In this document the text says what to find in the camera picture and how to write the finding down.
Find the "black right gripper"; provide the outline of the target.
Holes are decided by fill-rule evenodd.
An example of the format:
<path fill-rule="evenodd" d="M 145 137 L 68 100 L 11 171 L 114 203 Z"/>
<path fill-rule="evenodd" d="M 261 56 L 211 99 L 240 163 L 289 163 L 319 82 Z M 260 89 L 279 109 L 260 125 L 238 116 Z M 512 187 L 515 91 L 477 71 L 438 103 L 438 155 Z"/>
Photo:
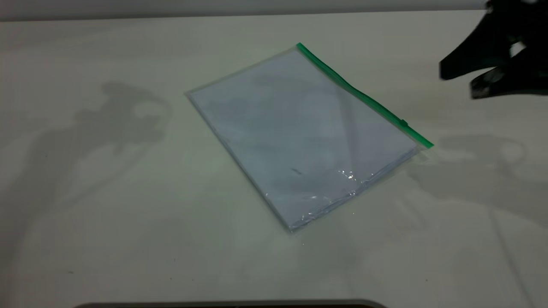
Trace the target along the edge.
<path fill-rule="evenodd" d="M 548 95 L 548 2 L 488 0 L 488 14 L 440 61 L 440 78 L 451 80 L 493 68 L 470 82 L 471 98 Z M 526 47 L 511 58 L 511 44 Z"/>

